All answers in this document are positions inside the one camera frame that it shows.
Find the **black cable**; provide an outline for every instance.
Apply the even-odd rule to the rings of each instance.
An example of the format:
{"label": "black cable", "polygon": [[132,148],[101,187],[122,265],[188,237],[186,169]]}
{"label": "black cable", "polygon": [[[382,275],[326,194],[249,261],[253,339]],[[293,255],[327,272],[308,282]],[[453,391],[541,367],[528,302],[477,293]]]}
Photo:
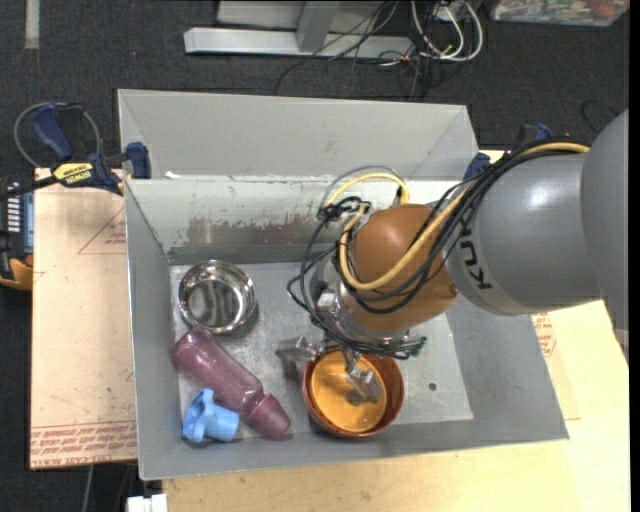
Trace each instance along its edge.
{"label": "black cable", "polygon": [[[434,242],[434,244],[432,245],[429,255],[427,257],[427,259],[425,260],[425,262],[420,265],[420,267],[414,272],[414,274],[412,276],[410,276],[407,280],[405,280],[401,285],[397,286],[396,288],[394,288],[393,290],[384,293],[384,294],[380,294],[377,296],[365,296],[362,295],[360,293],[358,293],[357,290],[353,289],[353,287],[347,286],[347,289],[349,290],[349,292],[354,296],[354,298],[356,300],[358,300],[358,302],[360,303],[360,305],[362,305],[367,311],[370,311],[372,313],[379,313],[379,314],[387,314],[387,313],[391,313],[393,311],[398,310],[401,306],[399,306],[399,304],[396,304],[394,306],[391,306],[389,308],[372,308],[371,306],[369,306],[368,304],[366,304],[367,302],[377,302],[377,301],[381,301],[381,300],[385,300],[391,297],[398,297],[398,293],[403,291],[404,289],[406,289],[408,286],[410,286],[411,284],[413,284],[413,282],[416,279],[420,279],[418,285],[416,285],[416,287],[414,287],[411,292],[409,294],[407,294],[403,300],[401,301],[402,305],[406,305],[409,300],[411,300],[413,297],[415,297],[415,295],[417,294],[417,291],[419,291],[419,288],[421,288],[422,286],[424,286],[424,284],[427,282],[428,279],[431,279],[433,276],[435,276],[435,273],[433,274],[433,276],[428,277],[428,272],[429,269],[431,267],[431,265],[433,264],[435,258],[444,250],[444,248],[446,247],[447,243],[451,243],[450,239],[451,236],[453,235],[453,233],[455,232],[455,230],[458,228],[459,225],[461,225],[462,221],[464,220],[465,223],[469,223],[472,220],[473,215],[475,214],[475,212],[477,211],[477,207],[482,199],[482,197],[484,196],[484,194],[486,193],[486,191],[488,190],[488,188],[493,185],[493,183],[495,183],[495,181],[497,181],[504,173],[506,173],[507,171],[509,171],[510,169],[512,169],[513,167],[520,165],[526,161],[535,159],[535,158],[540,158],[540,157],[544,157],[544,156],[552,156],[552,155],[556,155],[556,154],[565,154],[566,152],[562,151],[562,152],[558,152],[558,151],[541,151],[541,152],[534,152],[534,153],[529,153],[526,155],[522,155],[522,153],[528,149],[531,148],[535,148],[538,146],[543,146],[545,144],[548,144],[549,142],[553,142],[553,141],[562,141],[562,142],[567,142],[569,141],[569,139],[567,138],[559,138],[559,137],[555,137],[555,138],[551,138],[551,139],[545,139],[542,141],[537,141],[534,142],[532,144],[528,144],[526,146],[524,146],[521,150],[519,150],[517,153],[512,153],[512,154],[506,154],[502,159],[500,159],[498,162],[488,166],[487,168],[485,168],[485,171],[482,172],[478,177],[476,177],[476,183],[474,183],[474,185],[472,185],[466,192],[465,192],[465,197],[463,199],[463,201],[461,202],[461,204],[458,205],[458,207],[450,214],[450,216],[446,219],[446,221],[444,222],[443,227],[441,227],[440,229],[440,233],[438,235],[438,237],[436,238],[436,241]],[[469,213],[470,215],[468,218],[464,218],[465,214]],[[424,231],[424,229],[426,229],[426,226],[428,225],[428,223],[424,223],[423,227],[418,231],[415,239],[417,240],[417,238],[419,238],[420,234]],[[453,244],[451,245],[451,247],[453,247],[455,245],[455,243],[457,242],[459,236],[456,237],[455,241],[453,242]]]}
{"label": "black cable", "polygon": [[58,183],[58,180],[54,176],[49,176],[47,178],[43,178],[38,181],[31,181],[21,187],[15,187],[5,192],[0,193],[0,203],[5,201],[6,199],[14,196],[21,196],[23,194],[27,194],[34,190],[38,190],[40,188],[48,187],[49,185],[53,185]]}
{"label": "black cable", "polygon": [[[339,203],[337,203],[336,205],[332,205],[333,208],[335,207],[344,207],[345,211],[355,211],[357,208],[356,206],[359,207],[361,201],[359,200],[359,198],[355,198],[357,199],[359,202],[356,205],[351,206],[350,208],[344,207],[344,205],[347,202],[353,202],[354,197],[348,197],[345,198],[343,200],[341,200]],[[291,294],[292,298],[294,299],[294,301],[301,306],[305,311],[307,311],[307,313],[309,313],[309,315],[311,316],[311,322],[316,325],[317,327],[319,327],[320,329],[322,329],[325,332],[325,335],[333,340],[336,341],[356,352],[362,353],[362,354],[375,354],[375,355],[385,355],[385,356],[390,356],[393,357],[395,359],[408,359],[408,357],[410,356],[411,352],[408,350],[403,350],[402,346],[398,346],[398,345],[389,345],[389,346],[379,346],[379,345],[375,345],[372,343],[364,343],[364,342],[359,342],[356,340],[352,340],[347,338],[346,336],[344,336],[342,333],[339,333],[337,331],[335,331],[330,325],[328,325],[325,320],[322,318],[322,316],[317,312],[317,310],[315,309],[314,305],[312,304],[309,295],[307,293],[306,290],[306,284],[305,284],[305,275],[311,270],[311,268],[313,268],[313,266],[315,266],[319,261],[322,260],[321,257],[316,257],[311,263],[309,262],[309,257],[310,257],[310,253],[311,250],[315,244],[315,241],[317,239],[317,237],[319,236],[320,232],[322,231],[322,229],[328,224],[328,222],[331,219],[331,215],[333,214],[332,211],[329,211],[327,209],[321,209],[321,210],[325,210],[327,211],[327,215],[325,216],[325,218],[320,222],[320,224],[318,224],[318,226],[316,227],[316,229],[314,230],[311,238],[309,239],[309,241],[307,242],[307,246],[305,248],[305,253],[302,259],[302,262],[300,264],[300,272],[298,274],[298,276],[294,277],[293,279],[291,279],[289,281],[289,283],[287,284],[287,289],[289,291],[289,293]],[[334,249],[332,248],[331,251],[325,251],[325,254],[323,255],[326,256],[327,254],[329,254],[330,252],[334,251]],[[292,292],[291,290],[291,286],[293,285],[294,282],[298,281],[299,285],[300,285],[300,292],[302,295],[302,300],[300,300],[298,297],[295,296],[295,294]]]}
{"label": "black cable", "polygon": [[287,77],[287,75],[289,75],[289,73],[291,73],[291,71],[293,71],[294,69],[306,64],[307,62],[309,62],[314,57],[317,57],[319,53],[321,53],[322,51],[326,50],[331,45],[337,43],[340,39],[342,39],[342,38],[344,38],[344,37],[346,37],[348,35],[352,35],[356,30],[358,30],[362,25],[364,25],[365,22],[369,21],[370,18],[374,18],[383,8],[388,7],[389,3],[390,2],[384,2],[384,3],[380,4],[369,16],[363,18],[359,23],[354,25],[348,32],[340,34],[338,37],[336,37],[332,41],[329,41],[328,43],[326,43],[324,46],[322,46],[321,48],[319,48],[318,50],[316,50],[312,54],[307,55],[303,60],[301,60],[299,62],[296,62],[295,64],[293,64],[292,66],[287,68],[284,71],[284,73],[282,73],[280,75],[280,77],[278,78],[278,81],[276,82],[276,85],[274,87],[274,95],[278,96],[278,92],[280,91],[280,87],[282,85],[282,82]]}

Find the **gray bin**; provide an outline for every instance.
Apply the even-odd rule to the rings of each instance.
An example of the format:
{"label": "gray bin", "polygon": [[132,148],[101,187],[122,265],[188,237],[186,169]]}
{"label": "gray bin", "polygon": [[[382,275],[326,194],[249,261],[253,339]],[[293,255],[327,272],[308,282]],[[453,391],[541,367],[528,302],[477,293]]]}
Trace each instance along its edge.
{"label": "gray bin", "polygon": [[[154,166],[154,179],[129,180],[125,188],[143,479],[567,436],[528,316],[493,316],[460,298],[416,327],[428,342],[418,357],[399,363],[407,391],[401,414],[361,441],[316,431],[299,385],[286,380],[274,354],[282,339],[319,338],[285,284],[326,186],[335,175],[377,163],[407,179],[413,201],[437,198],[477,152],[464,107],[148,91],[120,91],[119,100],[123,145],[144,142]],[[162,179],[168,171],[173,178]],[[385,206],[395,190],[366,182],[353,192]],[[334,237],[327,232],[316,249]],[[241,265],[255,282],[258,323],[248,337],[223,343],[292,417],[286,440],[248,429],[240,441],[202,448],[181,438],[194,388],[169,357],[187,329],[176,308],[177,283],[191,265],[212,258]]]}

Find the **stainless steel bowl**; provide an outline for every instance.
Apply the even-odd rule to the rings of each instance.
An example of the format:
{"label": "stainless steel bowl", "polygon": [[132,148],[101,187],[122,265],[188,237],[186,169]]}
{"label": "stainless steel bowl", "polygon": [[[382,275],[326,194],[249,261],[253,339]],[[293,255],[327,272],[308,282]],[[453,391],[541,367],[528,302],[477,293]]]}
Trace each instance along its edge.
{"label": "stainless steel bowl", "polygon": [[191,267],[180,281],[178,305],[184,320],[214,334],[243,335],[258,315],[253,281],[238,266],[209,260]]}

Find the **blue clamp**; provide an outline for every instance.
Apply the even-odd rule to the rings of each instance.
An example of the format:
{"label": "blue clamp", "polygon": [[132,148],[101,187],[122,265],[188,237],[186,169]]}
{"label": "blue clamp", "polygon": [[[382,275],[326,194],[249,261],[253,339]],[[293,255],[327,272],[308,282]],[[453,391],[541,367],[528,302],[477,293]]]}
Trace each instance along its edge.
{"label": "blue clamp", "polygon": [[47,103],[31,116],[31,125],[38,138],[56,152],[60,161],[69,160],[74,153],[57,118],[58,104]]}
{"label": "blue clamp", "polygon": [[131,165],[133,165],[133,177],[141,179],[151,178],[151,161],[149,152],[142,142],[132,142],[125,149]]}
{"label": "blue clamp", "polygon": [[463,180],[467,181],[471,178],[475,178],[484,170],[484,167],[489,164],[490,160],[491,159],[489,158],[489,155],[486,155],[484,153],[476,154],[473,160],[471,160],[469,167],[467,167],[467,170],[464,173]]}
{"label": "blue clamp", "polygon": [[238,413],[213,403],[213,390],[202,389],[191,402],[184,417],[182,435],[201,443],[204,437],[228,443],[238,431]]}

